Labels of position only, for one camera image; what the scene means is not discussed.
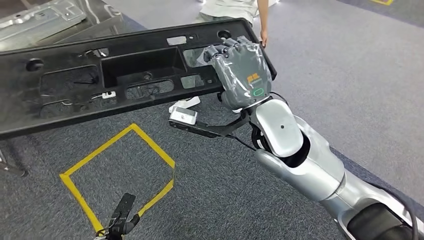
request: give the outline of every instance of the white plastic clip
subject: white plastic clip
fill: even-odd
[[[115,91],[108,91],[101,94],[102,99],[111,99],[117,96]]]

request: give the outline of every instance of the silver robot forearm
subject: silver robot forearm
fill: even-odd
[[[412,221],[404,205],[346,170],[330,151],[329,143],[293,115],[283,101],[272,99],[263,103],[252,111],[251,119],[265,135],[271,150],[258,149],[258,162],[311,201],[319,202],[347,239],[411,239],[412,229],[405,228],[411,227]],[[397,229],[391,230],[399,224],[404,224],[399,229],[409,231],[399,233],[402,238],[395,236]],[[421,239],[424,224],[417,219],[416,226]],[[382,237],[389,230],[389,238]]]

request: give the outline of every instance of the white shirt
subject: white shirt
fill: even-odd
[[[253,24],[258,3],[257,0],[206,0],[200,12],[212,17],[244,18]]]

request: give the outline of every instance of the black plastic car part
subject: black plastic car part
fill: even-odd
[[[185,58],[219,45],[222,33],[259,42],[247,21],[232,19],[2,52],[0,140],[222,92],[212,66]],[[187,76],[201,84],[185,87]]]

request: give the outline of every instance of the round hole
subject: round hole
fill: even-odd
[[[227,30],[221,30],[218,32],[218,38],[225,40],[231,38],[231,33]]]
[[[36,72],[42,69],[43,66],[44,66],[44,62],[41,59],[33,58],[26,63],[26,70],[28,72]]]

